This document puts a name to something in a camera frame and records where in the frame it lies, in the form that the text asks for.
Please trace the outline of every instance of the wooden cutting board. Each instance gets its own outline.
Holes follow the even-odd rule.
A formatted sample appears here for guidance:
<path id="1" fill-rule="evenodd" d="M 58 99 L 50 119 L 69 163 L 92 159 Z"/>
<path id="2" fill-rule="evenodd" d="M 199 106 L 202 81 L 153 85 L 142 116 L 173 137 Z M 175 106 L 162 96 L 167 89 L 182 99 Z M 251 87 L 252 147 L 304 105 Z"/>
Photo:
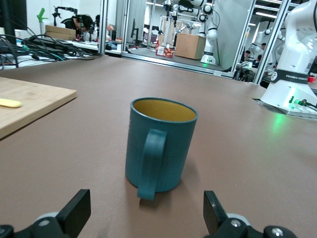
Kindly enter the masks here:
<path id="1" fill-rule="evenodd" d="M 0 106 L 0 139 L 76 98 L 76 90 L 0 77 L 0 98 L 20 101 Z"/>

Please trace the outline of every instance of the black cable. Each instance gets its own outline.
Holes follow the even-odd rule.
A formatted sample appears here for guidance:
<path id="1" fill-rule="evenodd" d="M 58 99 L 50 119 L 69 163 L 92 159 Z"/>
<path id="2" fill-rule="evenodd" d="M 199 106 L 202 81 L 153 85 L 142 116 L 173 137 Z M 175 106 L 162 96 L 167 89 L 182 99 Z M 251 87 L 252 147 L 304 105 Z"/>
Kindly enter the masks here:
<path id="1" fill-rule="evenodd" d="M 55 42 L 55 43 L 57 44 L 57 46 L 54 46 L 56 49 L 63 49 L 63 47 L 58 48 L 59 45 L 63 46 L 63 43 L 60 42 L 60 41 L 62 41 L 62 40 L 54 39 L 54 38 L 52 38 L 51 36 L 44 35 L 44 34 L 43 34 L 43 35 L 37 35 L 37 36 L 45 36 L 45 37 L 47 37 L 47 38 L 50 38 L 53 42 Z M 100 53 L 89 53 L 89 52 L 86 52 L 86 51 L 82 50 L 81 48 L 79 48 L 79 47 L 77 47 L 77 46 L 74 46 L 74 45 L 66 45 L 66 47 L 69 48 L 69 49 L 75 50 L 75 51 L 77 51 L 77 52 L 81 52 L 82 54 L 88 55 L 88 56 L 100 56 L 100 55 L 101 55 Z"/>
<path id="2" fill-rule="evenodd" d="M 277 51 L 277 49 L 278 49 L 281 45 L 283 45 L 283 43 L 284 43 L 284 42 L 280 43 L 280 44 L 275 48 L 275 51 L 274 51 L 275 62 L 273 62 L 273 63 L 277 63 L 277 60 L 276 60 L 276 51 Z"/>
<path id="3" fill-rule="evenodd" d="M 218 18 L 219 18 L 219 23 L 218 23 L 218 25 L 216 25 L 214 22 L 213 22 L 213 19 L 211 19 L 212 20 L 212 22 L 213 22 L 213 24 L 214 25 L 216 25 L 217 26 L 217 28 L 219 27 L 219 25 L 220 25 L 220 15 L 219 15 L 219 13 L 218 12 L 216 12 L 215 10 L 212 10 L 212 11 L 214 11 L 215 13 L 217 13 L 217 15 L 218 15 Z"/>
<path id="4" fill-rule="evenodd" d="M 41 51 L 45 51 L 49 56 L 51 56 L 51 58 L 58 59 L 57 57 L 55 57 L 54 55 L 52 55 L 48 50 L 42 49 L 41 47 L 39 47 L 38 45 L 34 44 L 33 42 L 28 41 L 28 40 L 25 40 L 25 39 L 24 39 L 24 41 L 27 42 L 27 43 L 29 43 L 29 44 L 34 45 L 35 47 L 37 47 L 37 48 L 38 48 L 39 50 L 41 50 Z"/>
<path id="5" fill-rule="evenodd" d="M 18 58 L 17 58 L 16 52 L 15 52 L 15 50 L 14 50 L 12 44 L 11 44 L 5 37 L 3 37 L 3 36 L 1 36 L 1 35 L 0 35 L 0 39 L 2 39 L 2 40 L 6 43 L 6 45 L 10 48 L 11 54 L 13 55 L 14 60 L 15 60 L 15 66 L 16 66 L 16 68 L 19 68 Z"/>
<path id="6" fill-rule="evenodd" d="M 314 106 L 307 106 L 307 107 L 317 112 L 317 109 L 314 108 Z"/>
<path id="7" fill-rule="evenodd" d="M 217 54 L 218 54 L 218 63 L 220 65 L 218 38 L 216 39 L 216 48 L 217 48 Z"/>
<path id="8" fill-rule="evenodd" d="M 36 35 L 36 34 L 34 33 L 34 31 L 32 31 L 32 29 L 31 29 L 30 27 L 28 27 L 27 24 L 25 24 L 22 20 L 20 20 L 20 19 L 17 18 L 16 16 L 13 16 L 13 17 L 14 17 L 15 19 L 17 19 L 21 24 L 12 21 L 13 23 L 18 24 L 19 26 L 26 27 L 27 29 L 29 29 L 29 30 L 32 32 L 33 35 Z"/>
<path id="9" fill-rule="evenodd" d="M 9 63 L 11 63 L 11 65 L 14 65 L 14 63 L 7 57 L 6 54 L 5 55 L 1 55 L 1 57 L 3 57 L 5 59 L 4 63 L 9 62 Z"/>
<path id="10" fill-rule="evenodd" d="M 26 60 L 22 60 L 19 63 L 23 63 L 26 61 L 43 61 L 43 62 L 55 62 L 55 61 L 49 61 L 49 60 L 44 60 L 44 59 L 26 59 Z"/>
<path id="11" fill-rule="evenodd" d="M 311 104 L 311 103 L 307 103 L 308 106 L 311 106 L 311 107 L 314 107 L 314 108 L 317 108 L 317 106 Z"/>
<path id="12" fill-rule="evenodd" d="M 4 70 L 5 60 L 3 61 L 2 55 L 0 55 L 0 61 L 1 61 L 1 66 L 2 66 L 2 68 L 0 70 Z"/>

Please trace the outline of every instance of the mug handle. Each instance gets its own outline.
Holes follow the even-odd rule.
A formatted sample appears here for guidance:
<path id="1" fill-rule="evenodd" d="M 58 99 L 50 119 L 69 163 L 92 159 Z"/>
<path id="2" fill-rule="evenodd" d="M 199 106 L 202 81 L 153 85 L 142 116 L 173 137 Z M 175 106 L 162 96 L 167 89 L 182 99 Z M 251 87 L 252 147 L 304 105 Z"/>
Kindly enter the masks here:
<path id="1" fill-rule="evenodd" d="M 150 129 L 143 150 L 138 197 L 153 200 L 163 159 L 167 133 Z"/>

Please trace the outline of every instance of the mug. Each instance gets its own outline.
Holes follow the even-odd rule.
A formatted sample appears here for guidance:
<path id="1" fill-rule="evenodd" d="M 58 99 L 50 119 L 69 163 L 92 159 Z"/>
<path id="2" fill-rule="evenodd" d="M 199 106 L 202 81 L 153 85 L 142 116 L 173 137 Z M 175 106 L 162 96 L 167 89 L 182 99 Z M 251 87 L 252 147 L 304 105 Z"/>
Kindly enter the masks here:
<path id="1" fill-rule="evenodd" d="M 169 99 L 131 102 L 125 174 L 138 197 L 153 200 L 178 185 L 197 118 L 193 108 Z"/>

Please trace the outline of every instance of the person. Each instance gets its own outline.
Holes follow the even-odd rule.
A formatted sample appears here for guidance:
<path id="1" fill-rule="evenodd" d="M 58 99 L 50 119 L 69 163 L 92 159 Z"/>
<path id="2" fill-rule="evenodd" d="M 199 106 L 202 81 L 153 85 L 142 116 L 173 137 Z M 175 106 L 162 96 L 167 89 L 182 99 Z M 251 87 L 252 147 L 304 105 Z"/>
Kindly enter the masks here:
<path id="1" fill-rule="evenodd" d="M 244 53 L 244 60 L 245 61 L 248 61 L 248 58 L 249 58 L 249 56 L 250 56 L 250 51 L 246 51 L 245 53 Z"/>
<path id="2" fill-rule="evenodd" d="M 258 68 L 262 55 L 258 55 L 258 57 L 252 62 L 252 68 Z"/>
<path id="3" fill-rule="evenodd" d="M 97 26 L 97 32 L 98 32 L 98 37 L 99 37 L 100 14 L 96 15 L 96 26 Z M 113 31 L 113 30 L 114 30 L 114 25 L 107 24 L 107 31 Z M 106 40 L 111 41 L 111 36 L 107 35 Z"/>
<path id="4" fill-rule="evenodd" d="M 242 55 L 242 57 L 241 57 L 241 62 L 245 62 L 245 61 L 248 61 L 248 58 L 249 58 L 249 56 L 250 56 L 250 51 L 245 51 L 244 52 L 244 55 Z"/>
<path id="5" fill-rule="evenodd" d="M 94 21 L 89 15 L 76 15 L 63 20 L 65 28 L 76 30 L 76 38 L 80 39 L 83 35 L 84 41 L 94 41 L 97 38 L 97 33 L 94 30 Z"/>
<path id="6" fill-rule="evenodd" d="M 266 48 L 266 43 L 262 43 L 261 48 L 264 51 Z M 268 56 L 267 64 L 271 65 L 272 63 L 273 63 L 273 56 L 272 56 L 272 53 L 270 53 Z"/>

